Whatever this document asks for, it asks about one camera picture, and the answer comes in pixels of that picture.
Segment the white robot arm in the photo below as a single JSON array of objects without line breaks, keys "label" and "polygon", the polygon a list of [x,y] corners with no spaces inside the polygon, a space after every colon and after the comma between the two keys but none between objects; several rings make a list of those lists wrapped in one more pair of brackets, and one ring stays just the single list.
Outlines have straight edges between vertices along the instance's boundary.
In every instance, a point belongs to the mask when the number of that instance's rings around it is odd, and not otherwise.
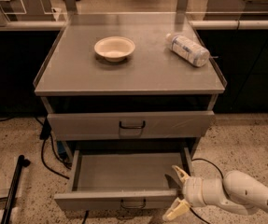
[{"label": "white robot arm", "polygon": [[250,175],[230,171],[222,179],[190,176],[176,165],[184,198],[176,198],[162,219],[171,221],[187,213],[192,207],[214,205],[227,212],[253,215],[259,209],[268,214],[268,188]]}]

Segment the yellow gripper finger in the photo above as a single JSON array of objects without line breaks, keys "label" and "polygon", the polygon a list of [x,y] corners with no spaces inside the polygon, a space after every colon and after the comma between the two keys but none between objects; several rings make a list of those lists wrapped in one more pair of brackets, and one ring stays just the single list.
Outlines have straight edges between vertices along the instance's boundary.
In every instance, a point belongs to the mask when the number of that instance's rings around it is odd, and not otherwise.
[{"label": "yellow gripper finger", "polygon": [[180,167],[173,165],[172,168],[175,170],[182,184],[184,184],[190,178],[190,176]]},{"label": "yellow gripper finger", "polygon": [[177,217],[180,217],[190,210],[190,204],[185,200],[176,198],[171,204],[170,208],[162,216],[164,221],[172,221]]}]

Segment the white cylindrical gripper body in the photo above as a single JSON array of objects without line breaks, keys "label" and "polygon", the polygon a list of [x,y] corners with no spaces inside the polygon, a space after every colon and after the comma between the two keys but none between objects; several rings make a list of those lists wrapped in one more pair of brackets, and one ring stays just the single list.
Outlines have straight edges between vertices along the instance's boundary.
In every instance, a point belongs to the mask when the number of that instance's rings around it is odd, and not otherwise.
[{"label": "white cylindrical gripper body", "polygon": [[192,176],[183,184],[183,195],[192,207],[215,205],[221,208],[229,204],[220,178]]}]

